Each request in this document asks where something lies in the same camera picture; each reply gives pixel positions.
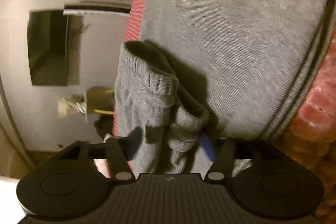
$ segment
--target gray wall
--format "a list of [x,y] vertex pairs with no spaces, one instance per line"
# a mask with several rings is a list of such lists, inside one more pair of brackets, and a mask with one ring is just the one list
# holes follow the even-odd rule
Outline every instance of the gray wall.
[[87,30],[69,41],[69,69],[79,73],[68,87],[33,87],[27,50],[27,19],[30,10],[62,9],[64,3],[81,0],[0,0],[0,73],[14,121],[30,150],[56,151],[75,140],[99,142],[91,116],[89,124],[80,114],[60,119],[56,100],[60,96],[83,94],[94,85],[114,86],[118,54],[127,17],[118,15],[85,16]]

